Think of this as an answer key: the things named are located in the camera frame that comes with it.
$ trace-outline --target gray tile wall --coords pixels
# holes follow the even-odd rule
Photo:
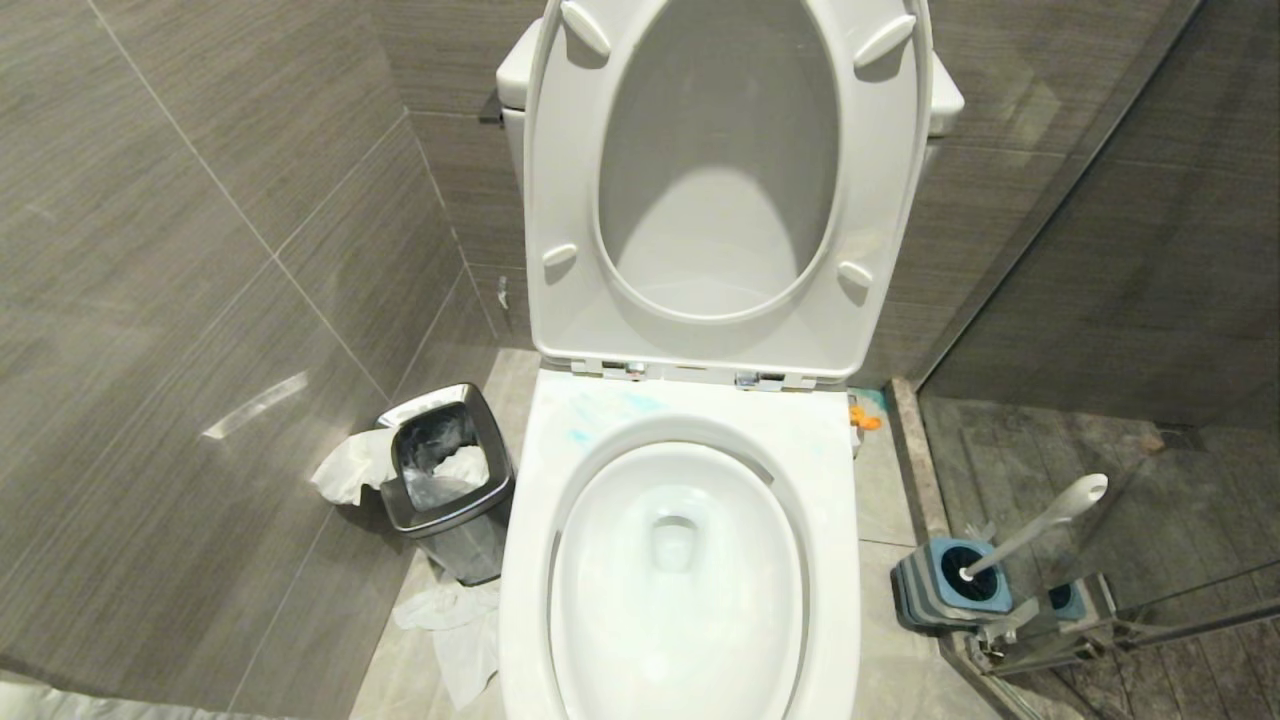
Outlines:
[[[518,191],[506,138],[476,123],[493,73],[543,0],[370,0],[490,320],[529,347]],[[859,384],[918,374],[1174,0],[936,3],[938,53],[968,109],[916,199],[888,305]],[[485,279],[492,287],[485,288]]]
[[[1274,397],[1277,22],[1206,4],[929,391],[1197,425]]]
[[[344,717],[408,553],[306,480],[497,350],[372,20],[18,0],[0,27],[0,669]]]

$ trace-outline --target toilet brush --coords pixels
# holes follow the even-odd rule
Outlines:
[[[1106,475],[1075,480],[1000,547],[957,538],[929,539],[890,573],[900,620],[919,630],[1006,621],[1014,597],[1000,561],[1046,529],[1093,507],[1106,491]]]

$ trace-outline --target toilet brush handle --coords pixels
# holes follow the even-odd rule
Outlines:
[[[1106,492],[1107,477],[1101,473],[1084,475],[1075,480],[1071,483],[1071,487],[1062,491],[1062,495],[1057,496],[1034,520],[1027,523],[1020,530],[1014,533],[1014,537],[1000,543],[991,555],[960,570],[960,577],[965,580],[974,579],[978,573],[1009,557],[1011,552],[1039,537],[1046,528],[1059,523],[1068,523],[1080,512],[1093,507],[1094,503],[1102,500]]]

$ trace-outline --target toilet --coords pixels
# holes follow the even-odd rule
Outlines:
[[[924,163],[924,1],[553,0],[512,58],[544,361],[503,561],[507,716],[846,720],[844,380]]]

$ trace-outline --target beige floor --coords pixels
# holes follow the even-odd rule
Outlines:
[[[532,400],[538,354],[503,350],[484,393],[498,416],[512,455],[518,457]],[[884,416],[878,393],[860,396],[869,413]],[[861,538],[863,661],[856,719],[983,720],[997,715],[938,656],[937,643],[897,625],[888,570],[915,546],[902,477],[888,427],[869,433],[855,461],[858,524]],[[434,583],[425,559],[416,557],[401,601]],[[500,676],[461,711],[440,683],[431,633],[402,630],[388,620],[365,675],[353,720],[503,720]]]

